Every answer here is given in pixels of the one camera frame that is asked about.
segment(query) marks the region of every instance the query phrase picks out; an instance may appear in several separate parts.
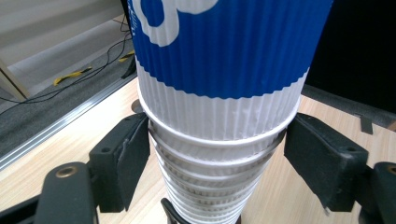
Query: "light wood tabletop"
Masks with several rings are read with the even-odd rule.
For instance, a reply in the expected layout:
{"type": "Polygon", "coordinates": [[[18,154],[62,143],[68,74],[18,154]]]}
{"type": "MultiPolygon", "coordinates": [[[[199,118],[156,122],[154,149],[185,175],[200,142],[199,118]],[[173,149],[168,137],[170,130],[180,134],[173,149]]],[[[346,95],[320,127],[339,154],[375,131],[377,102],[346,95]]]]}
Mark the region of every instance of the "light wood tabletop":
{"type": "MultiPolygon", "coordinates": [[[[133,114],[137,79],[53,135],[0,172],[0,211],[40,193],[45,175],[70,161],[87,162],[90,150],[124,117],[133,114]]],[[[302,96],[300,112],[321,119],[369,150],[368,164],[396,162],[396,133],[374,125],[374,134],[361,132],[360,119],[302,96]]],[[[358,223],[360,207],[352,213],[327,214],[318,198],[283,156],[282,142],[242,214],[244,224],[358,223]]],[[[160,200],[167,197],[156,155],[148,164],[128,212],[99,214],[100,223],[166,223],[160,200]]]]}

